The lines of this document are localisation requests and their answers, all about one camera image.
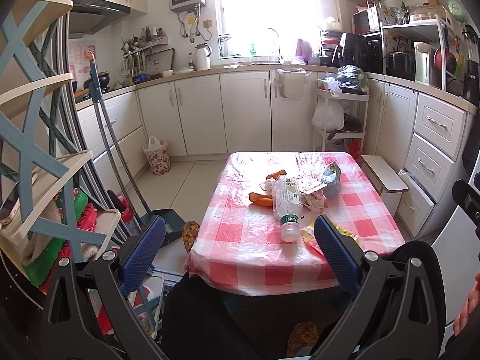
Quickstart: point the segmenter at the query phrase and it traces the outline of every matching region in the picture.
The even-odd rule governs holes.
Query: patterned shoe
[[[195,241],[197,240],[198,231],[200,230],[200,225],[194,221],[189,221],[181,228],[181,235],[183,238],[183,244],[187,253],[190,253],[191,248],[194,246]]]
[[[295,325],[290,333],[286,348],[287,357],[297,357],[303,347],[313,347],[318,341],[318,330],[312,322],[301,322]]]

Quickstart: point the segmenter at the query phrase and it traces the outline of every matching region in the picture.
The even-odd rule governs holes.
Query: table
[[[238,152],[226,162],[184,267],[212,287],[262,296],[318,290],[338,285],[325,257],[280,238],[280,223],[271,208],[250,203],[250,192],[273,172],[305,174],[317,179],[336,161],[342,173],[340,194],[325,203],[330,220],[358,234],[364,250],[385,256],[403,245],[392,215],[363,171],[347,153]],[[315,219],[304,208],[300,227]]]

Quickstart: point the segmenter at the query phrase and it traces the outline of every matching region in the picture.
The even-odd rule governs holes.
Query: bottle label
[[[280,226],[285,225],[287,222],[299,222],[299,218],[296,215],[288,214],[280,218]]]
[[[286,199],[292,204],[300,204],[300,193],[295,180],[291,178],[285,179],[286,184]]]

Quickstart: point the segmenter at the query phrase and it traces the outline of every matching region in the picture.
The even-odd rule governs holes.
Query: metal screw
[[[110,260],[113,260],[115,256],[116,254],[114,251],[108,250],[104,254],[102,254],[102,259],[104,259],[105,261],[110,261]]]
[[[63,258],[60,259],[58,264],[60,266],[67,266],[68,264],[70,264],[70,259],[68,257],[63,257]]]
[[[378,254],[376,254],[374,251],[368,251],[365,253],[365,258],[368,261],[377,261],[378,260]]]
[[[422,261],[420,261],[420,259],[417,257],[412,258],[410,262],[413,266],[416,266],[417,268],[422,264]]]

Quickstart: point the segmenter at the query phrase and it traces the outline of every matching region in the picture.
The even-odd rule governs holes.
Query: trash can
[[[148,144],[143,147],[148,163],[152,172],[159,176],[169,173],[172,168],[170,165],[170,157],[167,153],[168,143],[166,140],[158,140],[155,137],[148,139]]]

